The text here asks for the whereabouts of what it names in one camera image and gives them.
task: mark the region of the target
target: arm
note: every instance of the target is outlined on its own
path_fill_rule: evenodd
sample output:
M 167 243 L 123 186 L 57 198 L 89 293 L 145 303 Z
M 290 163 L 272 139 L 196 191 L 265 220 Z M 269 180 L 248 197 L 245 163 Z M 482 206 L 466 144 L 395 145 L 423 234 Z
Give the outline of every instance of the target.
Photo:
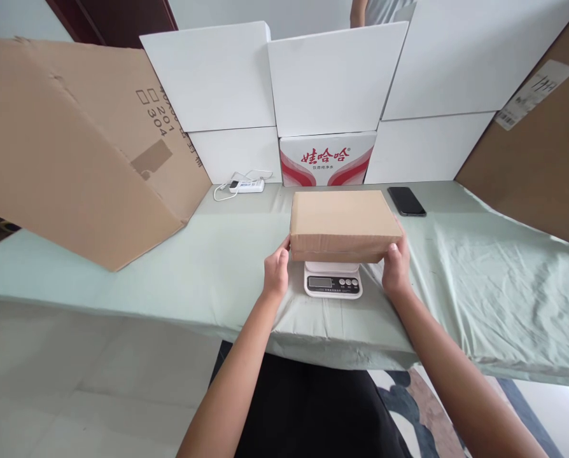
M 368 0 L 353 0 L 350 8 L 350 28 L 365 27 L 365 9 Z
M 233 457 L 255 391 L 265 346 L 288 287 L 289 237 L 265 259 L 263 292 L 198 407 L 177 457 Z
M 518 416 L 416 296 L 405 236 L 384 257 L 389 296 L 452 423 L 474 458 L 546 457 Z

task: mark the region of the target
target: black smartphone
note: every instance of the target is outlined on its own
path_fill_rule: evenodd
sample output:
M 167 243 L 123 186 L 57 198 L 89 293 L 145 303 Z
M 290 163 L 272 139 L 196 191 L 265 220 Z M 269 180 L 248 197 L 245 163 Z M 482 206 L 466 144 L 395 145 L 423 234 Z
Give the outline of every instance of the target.
M 403 216 L 426 216 L 426 211 L 410 188 L 388 188 L 395 207 Z

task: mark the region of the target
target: tablecloth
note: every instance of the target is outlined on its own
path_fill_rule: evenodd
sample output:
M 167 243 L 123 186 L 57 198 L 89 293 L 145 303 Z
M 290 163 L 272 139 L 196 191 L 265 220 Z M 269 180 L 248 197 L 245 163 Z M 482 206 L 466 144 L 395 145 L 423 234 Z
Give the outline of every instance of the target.
M 433 316 L 484 373 L 569 385 L 569 244 L 497 214 L 458 183 L 405 185 L 427 210 L 400 220 L 414 289 Z M 387 187 L 346 189 L 381 190 L 394 209 Z M 223 202 L 210 190 L 186 228 L 116 273 L 22 230 L 0 243 L 0 299 L 154 317 L 232 341 L 300 190 L 268 184 Z M 322 300 L 305 294 L 303 263 L 291 263 L 267 350 L 343 369 L 417 363 L 381 291 L 382 268 L 362 265 L 359 300 Z

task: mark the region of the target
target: person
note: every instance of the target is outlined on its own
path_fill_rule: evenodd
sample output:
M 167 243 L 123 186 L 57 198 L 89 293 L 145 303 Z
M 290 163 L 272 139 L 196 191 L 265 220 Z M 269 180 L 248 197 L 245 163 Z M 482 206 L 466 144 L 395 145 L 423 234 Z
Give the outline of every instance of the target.
M 391 22 L 395 13 L 414 0 L 353 0 L 350 28 Z
M 367 371 L 322 368 L 265 353 L 288 288 L 289 244 L 287 237 L 265 259 L 263 291 L 177 457 L 411 456 Z M 547 457 L 416 296 L 409 266 L 404 232 L 384 256 L 384 292 L 470 453 Z

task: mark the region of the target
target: floor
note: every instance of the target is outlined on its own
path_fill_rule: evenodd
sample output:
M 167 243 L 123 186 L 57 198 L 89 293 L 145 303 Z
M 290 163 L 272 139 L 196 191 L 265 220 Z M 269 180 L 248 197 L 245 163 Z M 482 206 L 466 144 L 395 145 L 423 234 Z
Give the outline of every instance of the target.
M 174 457 L 220 341 L 0 302 L 0 457 Z M 565 458 L 569 388 L 517 382 Z

